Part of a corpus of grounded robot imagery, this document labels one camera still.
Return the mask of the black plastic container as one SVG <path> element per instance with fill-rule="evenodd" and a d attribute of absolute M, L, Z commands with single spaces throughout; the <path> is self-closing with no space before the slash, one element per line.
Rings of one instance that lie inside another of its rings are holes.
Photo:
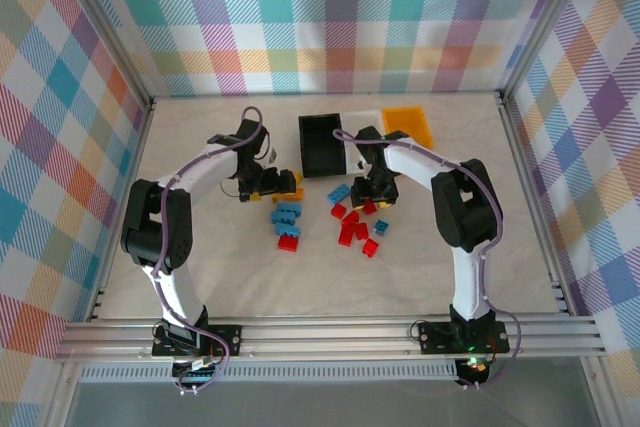
<path fill-rule="evenodd" d="M 308 115 L 298 118 L 300 155 L 304 178 L 346 174 L 346 151 L 333 131 L 341 129 L 338 113 Z"/>

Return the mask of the yellow plastic container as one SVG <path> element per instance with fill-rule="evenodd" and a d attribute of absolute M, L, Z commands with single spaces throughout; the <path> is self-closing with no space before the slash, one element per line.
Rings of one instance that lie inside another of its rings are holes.
<path fill-rule="evenodd" d="M 387 133 L 401 131 L 422 147 L 433 149 L 434 140 L 421 107 L 385 108 L 381 111 Z"/>

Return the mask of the aluminium frame post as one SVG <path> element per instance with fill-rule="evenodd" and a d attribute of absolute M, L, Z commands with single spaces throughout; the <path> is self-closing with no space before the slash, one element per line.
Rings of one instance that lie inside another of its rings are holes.
<path fill-rule="evenodd" d="M 517 41 L 509 52 L 496 95 L 504 100 L 512 97 L 532 68 L 534 57 L 556 25 L 568 0 L 526 0 L 525 20 L 518 30 Z"/>
<path fill-rule="evenodd" d="M 154 97 L 145 87 L 141 75 L 117 35 L 102 2 L 100 0 L 79 0 L 79 3 L 94 26 L 97 35 L 104 42 L 106 49 L 111 54 L 136 99 L 147 110 L 151 109 L 154 105 Z"/>

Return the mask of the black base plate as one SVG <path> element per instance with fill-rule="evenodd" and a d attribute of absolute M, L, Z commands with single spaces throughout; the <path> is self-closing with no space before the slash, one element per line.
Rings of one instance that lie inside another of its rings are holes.
<path fill-rule="evenodd" d="M 427 354 L 504 354 L 511 351 L 505 324 L 488 325 L 470 322 L 420 322 L 420 351 Z"/>
<path fill-rule="evenodd" d="M 219 337 L 226 343 L 231 356 L 238 356 L 241 345 L 242 327 L 240 325 L 202 325 L 210 335 L 203 335 L 191 329 L 177 326 L 161 320 L 152 329 L 153 357 L 184 357 L 196 358 L 224 356 L 223 345 L 211 338 Z"/>

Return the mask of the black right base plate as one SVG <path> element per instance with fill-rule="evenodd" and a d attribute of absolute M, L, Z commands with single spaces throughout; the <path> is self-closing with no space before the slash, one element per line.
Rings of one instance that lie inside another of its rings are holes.
<path fill-rule="evenodd" d="M 420 351 L 427 354 L 504 354 L 511 351 L 505 324 L 488 325 L 470 322 L 420 322 Z"/>

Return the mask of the white plastic container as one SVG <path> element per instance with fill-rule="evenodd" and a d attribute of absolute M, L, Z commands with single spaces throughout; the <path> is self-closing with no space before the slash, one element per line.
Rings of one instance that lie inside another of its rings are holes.
<path fill-rule="evenodd" d="M 361 129 L 368 126 L 375 127 L 379 134 L 385 133 L 380 110 L 344 112 L 340 114 L 340 118 L 342 130 L 353 136 L 356 136 Z M 364 169 L 359 166 L 360 153 L 356 145 L 346 143 L 344 145 L 344 149 L 346 173 L 362 175 L 364 173 Z"/>

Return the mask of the aluminium side rail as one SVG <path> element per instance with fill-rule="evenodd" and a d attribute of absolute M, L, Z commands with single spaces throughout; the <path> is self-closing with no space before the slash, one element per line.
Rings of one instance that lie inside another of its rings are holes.
<path fill-rule="evenodd" d="M 96 269 L 92 283 L 92 289 L 90 291 L 86 309 L 82 317 L 83 323 L 91 322 L 92 320 L 97 319 L 99 316 L 98 309 L 101 306 L 100 297 L 106 290 L 109 275 L 115 259 L 115 254 L 118 250 L 121 226 L 125 216 L 129 189 L 136 179 L 136 175 L 139 170 L 145 144 L 148 139 L 149 131 L 153 121 L 156 105 L 157 98 L 151 97 L 150 102 L 145 106 L 144 114 L 141 118 L 140 130 L 134 138 L 134 150 L 130 156 L 130 161 L 128 163 L 127 169 L 125 170 L 124 178 L 117 184 L 118 189 L 116 190 L 116 194 L 118 195 L 118 197 L 116 198 L 116 209 L 114 210 L 114 214 L 112 216 L 112 222 L 108 230 L 106 242 L 103 245 L 104 249 L 101 251 L 100 264 Z"/>
<path fill-rule="evenodd" d="M 516 164 L 518 177 L 533 222 L 533 228 L 552 284 L 552 290 L 554 292 L 558 291 L 559 311 L 570 316 L 577 316 L 577 306 L 561 268 L 558 251 L 544 216 L 544 209 L 539 197 L 537 184 L 526 155 L 525 143 L 522 140 L 515 117 L 513 116 L 513 107 L 502 90 L 496 91 L 495 97 L 499 116 L 505 130 L 512 157 Z"/>

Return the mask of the aluminium cross rail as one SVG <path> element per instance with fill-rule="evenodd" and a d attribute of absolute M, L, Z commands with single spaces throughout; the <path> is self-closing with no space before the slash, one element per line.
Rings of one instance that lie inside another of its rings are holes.
<path fill-rule="evenodd" d="M 504 317 L 511 350 L 520 358 L 593 357 L 605 354 L 590 317 L 522 314 Z M 222 318 L 242 327 L 239 361 L 414 360 L 408 316 Z M 98 319 L 72 323 L 58 348 L 59 362 L 167 362 L 153 357 L 152 321 Z"/>

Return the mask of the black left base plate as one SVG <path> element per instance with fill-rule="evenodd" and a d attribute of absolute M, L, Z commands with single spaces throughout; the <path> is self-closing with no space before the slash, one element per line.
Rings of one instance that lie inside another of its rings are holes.
<path fill-rule="evenodd" d="M 202 325 L 210 335 L 203 335 L 191 329 L 177 326 L 161 320 L 152 329 L 153 357 L 184 357 L 196 358 L 224 356 L 223 345 L 211 338 L 219 337 L 226 343 L 231 356 L 238 356 L 241 345 L 242 327 L 240 325 Z"/>

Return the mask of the controller board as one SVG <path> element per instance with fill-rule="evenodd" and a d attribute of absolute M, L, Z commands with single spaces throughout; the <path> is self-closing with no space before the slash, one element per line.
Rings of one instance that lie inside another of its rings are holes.
<path fill-rule="evenodd" d="M 219 359 L 211 357 L 198 358 L 188 362 L 174 362 L 171 376 L 175 382 L 181 382 L 185 385 L 203 384 L 215 375 L 219 364 Z"/>
<path fill-rule="evenodd" d="M 462 387 L 474 387 L 489 379 L 492 360 L 486 357 L 469 357 L 455 360 L 457 378 Z"/>

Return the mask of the right controller board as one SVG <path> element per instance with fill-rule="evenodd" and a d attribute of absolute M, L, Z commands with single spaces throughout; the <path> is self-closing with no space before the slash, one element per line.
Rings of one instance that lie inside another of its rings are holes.
<path fill-rule="evenodd" d="M 455 360 L 457 378 L 462 387 L 474 387 L 489 379 L 492 360 L 486 357 L 469 357 Z"/>

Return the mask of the left controller board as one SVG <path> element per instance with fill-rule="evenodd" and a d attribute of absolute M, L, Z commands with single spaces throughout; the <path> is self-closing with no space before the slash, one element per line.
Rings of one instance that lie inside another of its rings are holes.
<path fill-rule="evenodd" d="M 219 364 L 219 359 L 211 357 L 198 358 L 188 362 L 174 362 L 171 376 L 175 382 L 181 382 L 185 385 L 203 384 L 215 375 Z"/>

